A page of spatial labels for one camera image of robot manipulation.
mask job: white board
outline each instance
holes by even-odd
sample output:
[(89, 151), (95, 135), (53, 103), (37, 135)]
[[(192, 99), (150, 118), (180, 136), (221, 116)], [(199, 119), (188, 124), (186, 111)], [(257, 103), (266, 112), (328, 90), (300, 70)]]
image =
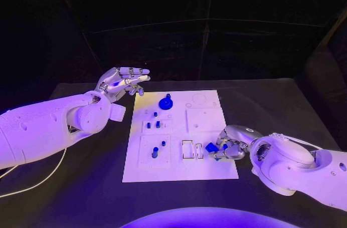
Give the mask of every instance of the white board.
[[(162, 110), (159, 101), (167, 93), (173, 106)], [(123, 182), (237, 179), (235, 162), (215, 161), (205, 150), (224, 127), (217, 90), (136, 94)]]

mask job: robotic hand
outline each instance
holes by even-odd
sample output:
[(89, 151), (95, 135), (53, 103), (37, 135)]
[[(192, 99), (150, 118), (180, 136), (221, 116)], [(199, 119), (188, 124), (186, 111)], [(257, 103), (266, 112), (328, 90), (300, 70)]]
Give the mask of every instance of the robotic hand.
[[(347, 153), (321, 149), (305, 141), (273, 133), (263, 136), (228, 125), (217, 138), (212, 158), (241, 159), (248, 152), (251, 172), (282, 195), (300, 191), (322, 204), (347, 211)], [(316, 148), (309, 152), (298, 143)]]
[(125, 108), (112, 104), (125, 91), (143, 95), (147, 69), (111, 68), (95, 90), (7, 111), (0, 115), (0, 169), (46, 158), (98, 133), (108, 119), (121, 121)]

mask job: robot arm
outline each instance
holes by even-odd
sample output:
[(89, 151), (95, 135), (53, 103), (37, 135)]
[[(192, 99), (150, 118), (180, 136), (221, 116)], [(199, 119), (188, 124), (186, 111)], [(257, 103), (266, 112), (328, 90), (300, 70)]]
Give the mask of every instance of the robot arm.
[(108, 119), (121, 121), (125, 108), (112, 104), (125, 91), (143, 95), (138, 82), (149, 70), (111, 68), (95, 90), (7, 111), (0, 116), (0, 169), (46, 158), (98, 133)]
[(306, 142), (273, 133), (228, 125), (217, 139), (214, 158), (241, 159), (248, 152), (251, 172), (282, 195), (300, 191), (322, 204), (347, 211), (347, 153), (321, 149), (309, 152)]

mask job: gray table surface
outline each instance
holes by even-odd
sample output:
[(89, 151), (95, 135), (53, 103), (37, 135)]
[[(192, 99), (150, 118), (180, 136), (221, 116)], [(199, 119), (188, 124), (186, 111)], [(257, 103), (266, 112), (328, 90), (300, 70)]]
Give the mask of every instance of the gray table surface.
[[(217, 90), (227, 124), (244, 125), (339, 150), (292, 79), (146, 82), (144, 91)], [(50, 98), (84, 93), (95, 84), (59, 84)], [(345, 227), (347, 213), (308, 195), (274, 193), (251, 174), (248, 157), (235, 161), (238, 179), (121, 183), (134, 97), (123, 122), (66, 150), (49, 180), (0, 199), (1, 227), (118, 227), (154, 212), (193, 206), (250, 211), (300, 227)], [(30, 187), (47, 176), (62, 152), (18, 166), (0, 181), (0, 193)]]

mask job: table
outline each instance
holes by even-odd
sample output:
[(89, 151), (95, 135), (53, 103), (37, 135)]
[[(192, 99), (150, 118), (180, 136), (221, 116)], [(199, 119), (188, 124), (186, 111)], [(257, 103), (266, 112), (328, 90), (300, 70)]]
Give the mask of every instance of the table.
[[(292, 79), (144, 82), (144, 91), (217, 89), (227, 124), (273, 132), (339, 150)], [(59, 84), (50, 98), (84, 93), (95, 84)], [(300, 227), (345, 227), (347, 213), (308, 195), (274, 193), (251, 174), (248, 156), (235, 161), (238, 179), (121, 183), (134, 96), (123, 122), (66, 150), (60, 167), (34, 189), (0, 199), (1, 227), (118, 227), (159, 211), (212, 206), (250, 211)], [(24, 164), (0, 181), (0, 193), (27, 188), (47, 176), (62, 152)]]

